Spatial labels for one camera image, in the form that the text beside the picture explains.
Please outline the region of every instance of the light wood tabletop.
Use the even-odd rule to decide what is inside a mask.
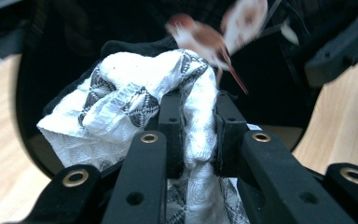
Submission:
[[[17,55],[0,63],[0,223],[26,217],[49,182],[17,132],[13,85],[19,61]],[[320,173],[332,162],[358,164],[358,64],[324,86],[294,155]]]

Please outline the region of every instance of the patterned cloth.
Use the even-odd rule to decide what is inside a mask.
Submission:
[[[120,52],[104,58],[37,127],[65,167],[103,170],[125,158],[162,96],[179,89],[186,167],[181,178],[169,180],[167,223],[245,223],[237,191],[210,164],[217,141],[215,85],[212,67],[192,51],[156,57]]]

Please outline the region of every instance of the towel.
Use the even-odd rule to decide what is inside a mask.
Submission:
[[[212,67],[193,51],[107,55],[37,127],[65,167],[102,171],[125,159],[133,136],[173,90],[180,92],[185,167],[179,179],[168,180],[167,223],[249,222],[232,181],[213,173],[218,89]]]

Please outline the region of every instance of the crumpled fabric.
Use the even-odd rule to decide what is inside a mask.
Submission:
[[[167,223],[248,222],[231,181],[213,173],[218,90],[212,67],[193,51],[108,55],[37,127],[65,167],[91,164],[102,171],[125,158],[162,96],[176,89],[186,167],[181,178],[169,180]]]

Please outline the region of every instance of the bird illustration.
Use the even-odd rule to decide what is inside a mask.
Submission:
[[[267,0],[238,0],[223,16],[223,35],[207,24],[194,21],[184,13],[173,15],[168,20],[166,29],[180,49],[193,50],[211,66],[217,67],[217,83],[220,83],[223,70],[229,71],[243,92],[248,94],[231,64],[230,54],[258,35],[267,15],[267,8]]]

